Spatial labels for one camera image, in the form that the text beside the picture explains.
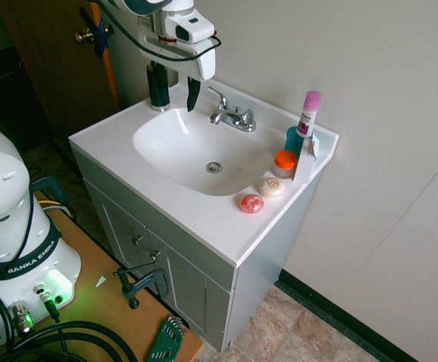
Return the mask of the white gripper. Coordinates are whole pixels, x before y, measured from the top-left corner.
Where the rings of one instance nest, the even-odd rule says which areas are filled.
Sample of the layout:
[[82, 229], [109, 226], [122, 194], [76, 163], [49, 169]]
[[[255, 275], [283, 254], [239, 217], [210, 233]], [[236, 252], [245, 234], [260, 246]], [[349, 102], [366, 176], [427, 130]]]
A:
[[153, 33], [150, 21], [146, 18], [138, 19], [138, 41], [146, 49], [146, 51], [140, 50], [140, 53], [156, 62], [156, 106], [170, 105], [167, 71], [167, 68], [170, 68], [188, 76], [186, 106], [188, 112], [191, 112], [195, 108], [201, 90], [200, 81], [206, 81], [215, 75], [216, 55], [213, 42], [209, 39], [196, 44], [181, 40], [171, 43], [162, 41]]

